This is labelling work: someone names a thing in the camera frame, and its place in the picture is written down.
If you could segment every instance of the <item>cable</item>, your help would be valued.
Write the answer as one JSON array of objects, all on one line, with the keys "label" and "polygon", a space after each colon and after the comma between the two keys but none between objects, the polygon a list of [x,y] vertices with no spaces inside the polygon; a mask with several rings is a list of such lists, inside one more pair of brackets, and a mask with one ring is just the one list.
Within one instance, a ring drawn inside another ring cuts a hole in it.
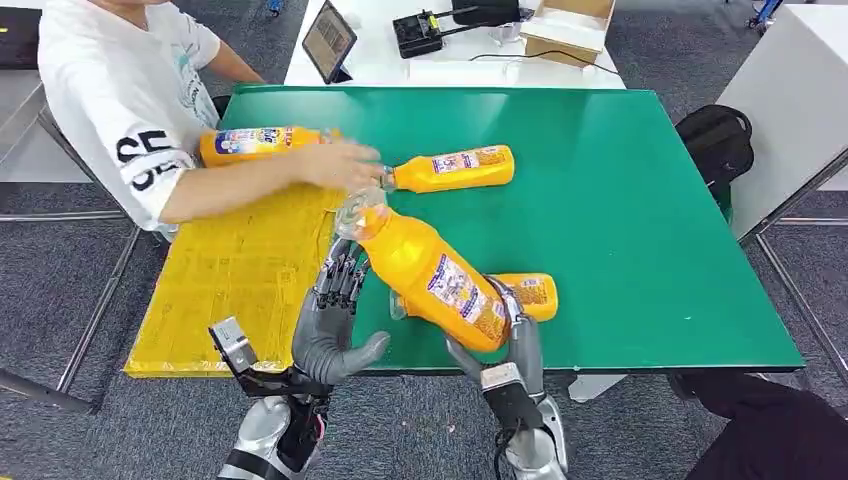
[{"label": "cable", "polygon": [[473,62],[474,60],[477,60],[478,58],[483,58],[483,57],[497,57],[497,58],[516,58],[516,57],[520,57],[520,58],[536,58],[536,57],[541,57],[542,55],[547,55],[547,54],[549,54],[549,53],[559,53],[559,54],[561,54],[561,55],[565,55],[566,57],[571,57],[571,58],[573,58],[574,60],[577,60],[578,62],[583,62],[583,63],[585,63],[586,65],[592,65],[592,66],[595,66],[595,67],[600,68],[601,70],[603,70],[603,71],[605,71],[605,72],[612,73],[613,75],[618,75],[619,77],[621,76],[621,75],[619,75],[619,73],[618,73],[618,72],[616,72],[615,70],[610,70],[609,68],[602,67],[602,66],[598,65],[598,64],[597,64],[597,63],[595,63],[595,62],[590,62],[589,60],[583,60],[582,58],[580,58],[580,57],[578,57],[578,56],[576,56],[576,55],[572,55],[572,54],[570,54],[570,53],[568,53],[568,52],[563,52],[562,50],[548,50],[547,52],[534,53],[533,55],[521,55],[521,54],[517,54],[517,53],[516,53],[516,54],[512,54],[512,55],[509,55],[509,54],[501,54],[501,53],[483,53],[483,54],[476,55],[476,56],[474,56],[474,57],[469,58],[469,59],[468,59],[468,61],[469,61],[469,62]]},{"label": "cable", "polygon": [[495,478],[497,480],[501,480],[501,457],[506,453],[506,447],[509,445],[512,437],[518,433],[518,429],[521,428],[521,419],[518,419],[518,424],[513,428],[502,428],[495,435]]}]

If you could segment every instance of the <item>metal chair leg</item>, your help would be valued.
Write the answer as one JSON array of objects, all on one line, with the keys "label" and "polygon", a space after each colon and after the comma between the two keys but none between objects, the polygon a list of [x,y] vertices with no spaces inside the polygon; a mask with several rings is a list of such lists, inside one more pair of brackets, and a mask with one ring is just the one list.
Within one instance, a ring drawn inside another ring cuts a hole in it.
[{"label": "metal chair leg", "polygon": [[120,210],[95,210],[90,212],[2,214],[2,222],[70,222],[76,220],[121,220],[127,218]]},{"label": "metal chair leg", "polygon": [[765,253],[769,263],[771,263],[772,267],[777,272],[780,277],[780,281],[783,283],[783,286],[786,287],[786,290],[789,292],[789,295],[792,297],[795,305],[798,306],[798,309],[801,311],[801,316],[813,332],[813,335],[816,337],[819,345],[821,345],[824,352],[830,358],[839,378],[842,379],[845,386],[848,386],[848,362],[845,361],[845,358],[842,357],[842,354],[836,348],[833,340],[830,339],[830,335],[827,334],[824,326],[821,324],[821,321],[819,321],[816,314],[813,313],[813,310],[810,308],[810,304],[807,303],[807,299],[804,298],[801,290],[799,290],[798,286],[795,285],[795,281],[792,280],[792,276],[789,275],[789,272],[786,270],[786,267],[783,266],[783,262],[780,261],[780,258],[777,256],[777,252],[774,251],[768,243],[768,240],[766,240],[766,238],[761,234],[756,234],[754,238],[757,240],[757,243],[763,250],[763,253]]},{"label": "metal chair leg", "polygon": [[83,357],[85,357],[85,354],[88,352],[91,340],[94,338],[94,334],[97,333],[97,327],[100,326],[103,314],[106,313],[106,308],[109,306],[109,302],[112,300],[112,295],[115,293],[115,288],[118,286],[118,282],[121,281],[121,276],[127,268],[130,255],[138,241],[139,233],[141,233],[141,229],[133,226],[133,231],[130,236],[127,237],[127,241],[124,244],[124,250],[121,252],[121,256],[118,257],[118,262],[112,269],[112,274],[109,275],[109,280],[106,281],[106,287],[104,287],[103,292],[100,294],[100,298],[97,300],[97,305],[94,307],[94,313],[91,314],[91,318],[88,320],[88,324],[83,331],[82,337],[74,349],[74,353],[71,355],[68,365],[65,367],[65,372],[59,378],[59,385],[56,387],[58,391],[67,393],[68,389],[71,387],[71,383],[73,383],[74,378],[76,378],[80,363],[82,363]]},{"label": "metal chair leg", "polygon": [[15,375],[4,368],[0,368],[0,387],[74,412],[90,413],[94,409],[90,402]]},{"label": "metal chair leg", "polygon": [[802,227],[811,225],[817,227],[848,227],[848,218],[784,217],[774,224]]}]

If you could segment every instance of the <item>cardboard box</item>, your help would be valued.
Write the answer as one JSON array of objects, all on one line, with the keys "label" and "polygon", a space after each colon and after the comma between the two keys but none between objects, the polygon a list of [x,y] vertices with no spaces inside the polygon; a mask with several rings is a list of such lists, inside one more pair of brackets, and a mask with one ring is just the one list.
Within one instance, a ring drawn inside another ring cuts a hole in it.
[{"label": "cardboard box", "polygon": [[521,25],[525,53],[576,66],[594,62],[604,49],[615,0],[543,0],[536,15]]}]

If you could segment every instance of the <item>white t-shirt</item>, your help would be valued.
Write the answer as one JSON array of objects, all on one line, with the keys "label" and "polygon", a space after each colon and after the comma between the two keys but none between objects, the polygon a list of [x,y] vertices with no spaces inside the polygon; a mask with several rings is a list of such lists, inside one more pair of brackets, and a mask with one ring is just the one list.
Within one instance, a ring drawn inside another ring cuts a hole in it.
[{"label": "white t-shirt", "polygon": [[141,228],[169,233],[162,208],[219,121],[197,70],[221,42],[170,2],[146,8],[149,31],[88,0],[47,0],[38,64],[71,145]]}]

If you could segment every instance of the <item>black pants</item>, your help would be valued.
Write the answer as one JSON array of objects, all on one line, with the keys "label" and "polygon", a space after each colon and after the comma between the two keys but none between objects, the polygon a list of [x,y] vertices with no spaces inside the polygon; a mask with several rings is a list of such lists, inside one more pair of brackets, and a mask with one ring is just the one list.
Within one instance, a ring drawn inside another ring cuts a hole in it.
[{"label": "black pants", "polygon": [[743,374],[683,378],[730,420],[687,480],[848,479],[848,422],[821,397]]}]

